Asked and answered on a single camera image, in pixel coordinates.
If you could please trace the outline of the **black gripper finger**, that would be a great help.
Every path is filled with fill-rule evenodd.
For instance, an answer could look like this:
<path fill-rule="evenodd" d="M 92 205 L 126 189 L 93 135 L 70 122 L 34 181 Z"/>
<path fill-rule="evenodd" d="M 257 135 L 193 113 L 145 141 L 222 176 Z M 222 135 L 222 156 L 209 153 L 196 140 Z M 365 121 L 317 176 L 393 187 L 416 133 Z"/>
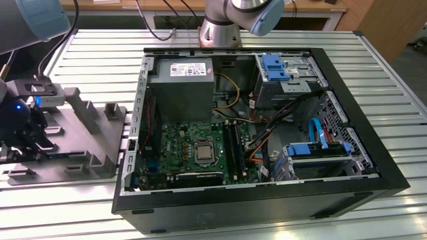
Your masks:
<path fill-rule="evenodd" d="M 8 147 L 4 144 L 0 147 L 0 162 L 1 163 L 26 163 L 42 159 L 42 155 L 36 150 L 24 147 Z"/>
<path fill-rule="evenodd" d="M 26 135 L 26 148 L 32 151 L 49 151 L 54 148 L 54 144 L 41 135 Z"/>

